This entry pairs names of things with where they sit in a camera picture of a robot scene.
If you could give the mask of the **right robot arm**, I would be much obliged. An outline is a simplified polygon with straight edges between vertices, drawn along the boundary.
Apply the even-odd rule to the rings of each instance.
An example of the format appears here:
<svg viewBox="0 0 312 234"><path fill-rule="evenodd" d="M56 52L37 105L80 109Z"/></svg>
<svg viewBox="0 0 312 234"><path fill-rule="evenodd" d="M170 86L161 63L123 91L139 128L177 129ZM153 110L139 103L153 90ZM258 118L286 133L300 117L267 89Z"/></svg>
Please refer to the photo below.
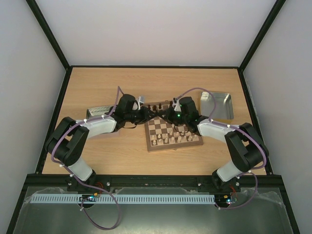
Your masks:
<svg viewBox="0 0 312 234"><path fill-rule="evenodd" d="M191 97L175 99L165 110L154 110L170 124L184 124L195 135L226 143L231 160L212 173L212 184L218 191L225 190L231 179L263 168L267 163L268 149L249 123L231 125L200 115Z"/></svg>

